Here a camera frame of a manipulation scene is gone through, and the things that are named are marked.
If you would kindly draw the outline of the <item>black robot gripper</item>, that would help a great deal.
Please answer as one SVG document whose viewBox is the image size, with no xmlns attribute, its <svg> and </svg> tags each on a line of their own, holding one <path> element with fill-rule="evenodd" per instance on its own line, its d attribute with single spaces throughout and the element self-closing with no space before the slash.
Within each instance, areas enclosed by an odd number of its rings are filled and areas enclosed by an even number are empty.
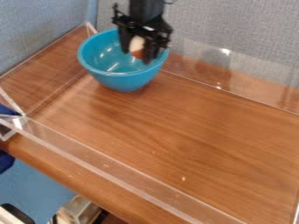
<svg viewBox="0 0 299 224">
<path fill-rule="evenodd" d="M 128 13 L 114 3 L 112 23 L 118 27 L 123 53 L 128 53 L 134 36 L 144 39 L 143 62 L 156 59 L 160 47 L 171 41 L 174 28 L 164 21 L 164 0 L 128 0 Z"/>
</svg>

